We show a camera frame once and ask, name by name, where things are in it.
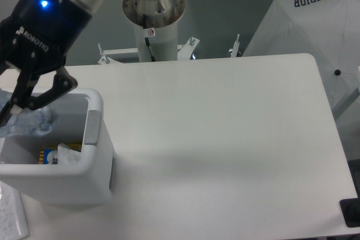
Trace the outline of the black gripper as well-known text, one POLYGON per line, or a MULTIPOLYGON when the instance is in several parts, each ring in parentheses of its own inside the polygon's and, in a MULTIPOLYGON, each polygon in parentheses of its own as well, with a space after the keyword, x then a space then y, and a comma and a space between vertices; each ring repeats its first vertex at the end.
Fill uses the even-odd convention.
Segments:
POLYGON ((72 0, 19 0, 9 17, 1 21, 1 71, 9 67, 21 70, 1 111, 1 127, 8 123, 16 106, 20 111, 34 111, 78 86, 63 66, 91 17, 72 0), (40 75, 54 70, 52 87, 32 96, 40 75))

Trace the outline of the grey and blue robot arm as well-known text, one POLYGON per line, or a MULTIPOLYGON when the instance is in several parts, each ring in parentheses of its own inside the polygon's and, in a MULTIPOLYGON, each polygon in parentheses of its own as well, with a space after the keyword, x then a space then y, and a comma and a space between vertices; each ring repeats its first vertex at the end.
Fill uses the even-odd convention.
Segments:
POLYGON ((1 125, 24 109, 37 110, 77 87, 66 55, 104 0, 19 0, 1 22, 1 70, 19 71, 1 110, 1 125))

